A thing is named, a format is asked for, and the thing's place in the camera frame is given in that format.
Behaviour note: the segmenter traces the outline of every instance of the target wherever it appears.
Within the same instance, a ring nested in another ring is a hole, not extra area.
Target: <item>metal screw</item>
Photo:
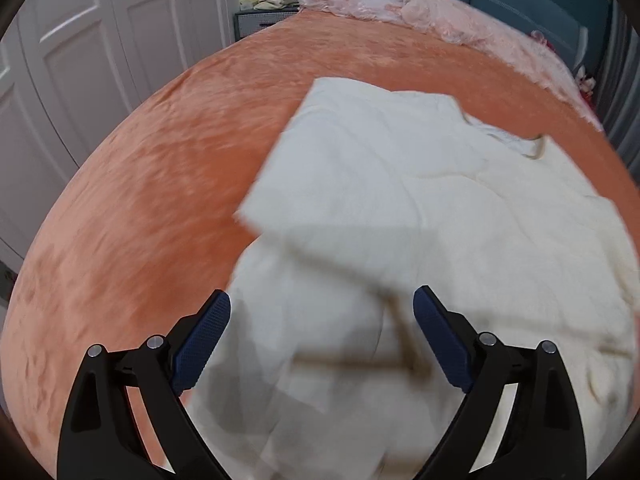
[[[100,355],[100,352],[102,352],[102,347],[100,345],[93,345],[89,347],[89,349],[86,351],[86,354],[89,357],[96,357]]]
[[[543,341],[542,349],[548,354],[555,354],[558,350],[558,347],[553,344],[551,341]]]
[[[480,334],[480,342],[486,346],[493,346],[498,342],[498,338],[491,332],[482,332]]]
[[[164,343],[164,338],[161,335],[153,335],[146,340],[146,345],[149,348],[160,348]]]

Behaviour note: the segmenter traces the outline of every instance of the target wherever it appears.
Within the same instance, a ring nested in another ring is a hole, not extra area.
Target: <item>white wardrobe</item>
[[[89,154],[233,41],[239,0],[27,0],[0,41],[0,260],[19,271]]]

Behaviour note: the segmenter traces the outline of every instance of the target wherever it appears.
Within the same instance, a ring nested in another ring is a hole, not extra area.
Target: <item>folded fabric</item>
[[[283,5],[299,5],[297,0],[281,0]]]
[[[255,10],[278,10],[282,9],[284,5],[282,3],[274,2],[259,2],[254,5]]]
[[[260,233],[188,412],[231,475],[412,478],[452,420],[412,319],[429,285],[507,344],[551,339],[589,470],[625,429],[638,261],[608,200],[547,138],[517,139],[450,96],[316,80],[238,211]],[[491,462],[505,396],[476,465]]]

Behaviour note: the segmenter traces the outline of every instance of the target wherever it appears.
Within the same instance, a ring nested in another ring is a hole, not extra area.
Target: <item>orange blanket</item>
[[[485,123],[549,134],[640,242],[640,198],[607,141],[512,69],[388,23],[305,11],[209,57],[135,110],[53,206],[25,259],[0,343],[14,423],[52,474],[85,350],[139,346],[224,288],[254,236],[232,215],[316,77],[455,96]],[[162,452],[138,395],[136,418]]]

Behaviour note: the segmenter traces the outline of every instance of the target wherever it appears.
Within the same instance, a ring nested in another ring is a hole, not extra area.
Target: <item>pink lace fabric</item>
[[[460,0],[298,0],[303,8],[411,27],[500,59],[602,131],[574,77],[550,49]]]

